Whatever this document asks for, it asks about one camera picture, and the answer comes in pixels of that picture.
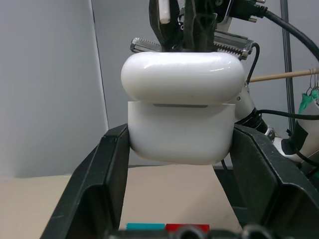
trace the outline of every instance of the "wooden dowel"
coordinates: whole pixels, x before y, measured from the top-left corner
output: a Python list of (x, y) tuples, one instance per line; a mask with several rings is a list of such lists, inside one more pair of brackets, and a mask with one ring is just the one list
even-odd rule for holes
[(289, 77), (309, 76), (311, 74), (318, 74), (319, 69), (311, 69), (306, 71), (293, 71), (276, 75), (258, 76), (250, 79), (250, 82), (269, 81), (275, 79), (285, 79)]

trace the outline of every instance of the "cable connector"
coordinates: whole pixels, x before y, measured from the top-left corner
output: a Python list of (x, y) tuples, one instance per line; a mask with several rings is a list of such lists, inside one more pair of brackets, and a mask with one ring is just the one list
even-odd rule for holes
[(256, 22), (252, 16), (263, 18), (268, 9), (266, 6), (257, 5), (256, 2), (256, 0), (234, 0), (229, 16)]

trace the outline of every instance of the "metal hook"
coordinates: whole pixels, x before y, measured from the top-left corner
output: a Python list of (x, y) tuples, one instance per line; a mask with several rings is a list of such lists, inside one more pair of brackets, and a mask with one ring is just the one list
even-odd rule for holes
[(319, 92), (319, 70), (318, 70), (318, 68), (316, 68), (316, 73), (317, 73), (317, 78), (316, 78), (316, 74), (315, 74), (315, 87), (311, 90), (311, 93), (313, 92), (313, 91), (317, 91), (317, 92)]
[(308, 91), (309, 91), (309, 90), (311, 90), (311, 91), (313, 90), (313, 88), (311, 87), (311, 80), (312, 80), (312, 78), (313, 78), (313, 69), (310, 69), (310, 80), (309, 80), (309, 83), (310, 83), (310, 84), (309, 84), (309, 88), (308, 88), (307, 91), (306, 91), (306, 95), (307, 95), (307, 96), (309, 96), (309, 95), (308, 95)]
[(319, 68), (317, 70), (317, 88), (319, 87)]

